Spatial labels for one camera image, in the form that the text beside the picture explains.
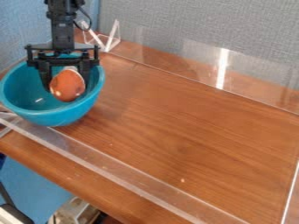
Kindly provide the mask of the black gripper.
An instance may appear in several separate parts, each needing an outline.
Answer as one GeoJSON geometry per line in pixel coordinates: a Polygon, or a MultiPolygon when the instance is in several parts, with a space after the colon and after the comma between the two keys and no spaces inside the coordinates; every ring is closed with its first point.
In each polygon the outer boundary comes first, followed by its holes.
{"type": "Polygon", "coordinates": [[[99,46],[75,44],[73,49],[53,49],[51,44],[27,45],[27,65],[39,69],[41,84],[51,91],[52,67],[75,66],[83,77],[85,87],[89,86],[91,68],[99,64],[99,46]]]}

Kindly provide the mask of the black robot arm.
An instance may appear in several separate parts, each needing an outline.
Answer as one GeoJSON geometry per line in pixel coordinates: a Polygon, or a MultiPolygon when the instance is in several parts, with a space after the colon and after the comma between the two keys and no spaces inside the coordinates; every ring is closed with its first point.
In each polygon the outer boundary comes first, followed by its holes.
{"type": "Polygon", "coordinates": [[[27,51],[27,65],[39,70],[43,87],[51,91],[52,68],[75,66],[84,82],[89,81],[89,71],[99,64],[99,46],[75,42],[75,28],[80,28],[77,11],[91,19],[84,11],[85,0],[44,0],[45,13],[51,20],[51,42],[31,45],[27,51]]]}

